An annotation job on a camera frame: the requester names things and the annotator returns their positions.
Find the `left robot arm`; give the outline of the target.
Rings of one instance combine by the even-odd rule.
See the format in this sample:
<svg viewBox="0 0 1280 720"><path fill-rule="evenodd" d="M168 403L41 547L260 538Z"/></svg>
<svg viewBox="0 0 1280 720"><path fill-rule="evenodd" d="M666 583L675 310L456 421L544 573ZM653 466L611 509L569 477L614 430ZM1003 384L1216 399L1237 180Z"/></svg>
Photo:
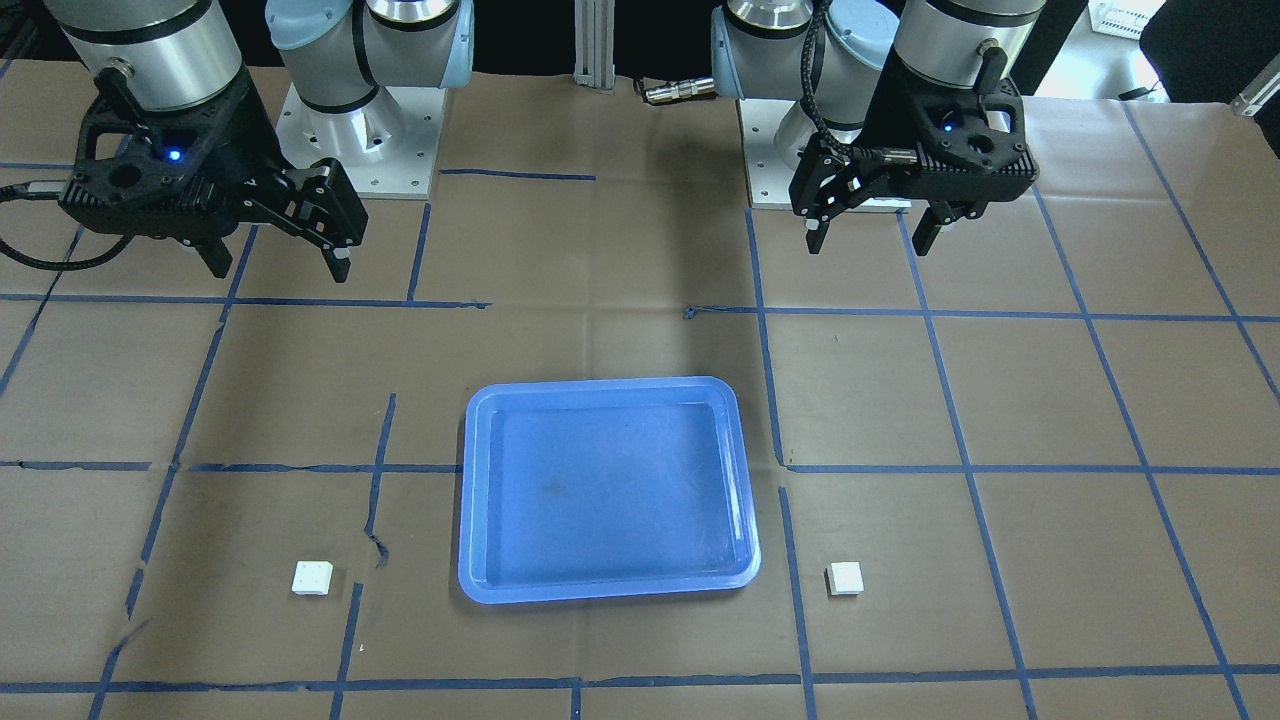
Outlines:
<svg viewBox="0 0 1280 720"><path fill-rule="evenodd" d="M822 250L831 222L872 199L925 202L911 237L1021 197L1039 168L1010 68L1041 1L724 1L712 17L716 92L787 100L812 131L788 201Z"/></svg>

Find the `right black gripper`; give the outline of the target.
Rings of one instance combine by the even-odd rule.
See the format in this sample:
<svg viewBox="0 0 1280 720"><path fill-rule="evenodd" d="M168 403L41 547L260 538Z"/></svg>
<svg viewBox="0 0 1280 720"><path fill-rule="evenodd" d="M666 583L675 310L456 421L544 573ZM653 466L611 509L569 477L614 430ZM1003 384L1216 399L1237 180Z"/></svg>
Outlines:
<svg viewBox="0 0 1280 720"><path fill-rule="evenodd" d="M247 69L211 97L168 111L143 109L118 68L93 83L58 197L72 218L99 233L188 240L219 279L233 263L221 237L266 223L320 249L334 282L347 282L369 214L337 159L308 168L284 159Z"/></svg>

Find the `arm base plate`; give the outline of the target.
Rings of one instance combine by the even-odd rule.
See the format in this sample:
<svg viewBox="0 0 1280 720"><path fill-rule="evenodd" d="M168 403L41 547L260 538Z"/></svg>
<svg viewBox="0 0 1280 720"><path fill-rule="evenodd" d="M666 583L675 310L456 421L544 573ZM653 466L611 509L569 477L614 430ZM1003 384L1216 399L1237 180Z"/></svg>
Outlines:
<svg viewBox="0 0 1280 720"><path fill-rule="evenodd" d="M791 211L788 187L815 127L790 100L737 100L748 199L754 209Z"/></svg>
<svg viewBox="0 0 1280 720"><path fill-rule="evenodd" d="M362 108L326 114L291 86L276 122L285 159L311 167L337 159L361 199L430 199L449 92L383 87Z"/></svg>

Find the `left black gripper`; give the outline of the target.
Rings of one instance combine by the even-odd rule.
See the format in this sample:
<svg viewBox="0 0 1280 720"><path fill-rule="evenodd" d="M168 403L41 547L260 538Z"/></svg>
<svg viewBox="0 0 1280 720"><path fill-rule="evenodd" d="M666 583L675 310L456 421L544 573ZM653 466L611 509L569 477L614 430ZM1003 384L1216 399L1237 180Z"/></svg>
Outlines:
<svg viewBox="0 0 1280 720"><path fill-rule="evenodd" d="M929 201L915 228L924 258L952 224L952 204L1011 202L1036 181L1021 96L1006 53L969 53L977 78L951 87L891 53L860 132L845 149L812 135L795 170L795 214L817 255L829 223L867 197Z"/></svg>

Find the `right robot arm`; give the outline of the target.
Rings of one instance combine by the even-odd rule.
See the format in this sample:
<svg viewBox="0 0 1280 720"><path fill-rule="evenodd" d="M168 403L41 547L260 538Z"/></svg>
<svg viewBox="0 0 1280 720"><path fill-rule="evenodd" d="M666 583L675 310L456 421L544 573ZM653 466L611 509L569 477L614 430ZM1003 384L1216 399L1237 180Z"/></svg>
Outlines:
<svg viewBox="0 0 1280 720"><path fill-rule="evenodd" d="M471 1L269 1L297 105L273 119L216 1L50 1L97 90L68 181L27 188L86 229L193 249L218 278L225 237L266 224L349 274L366 197L428 196L444 95L474 68Z"/></svg>

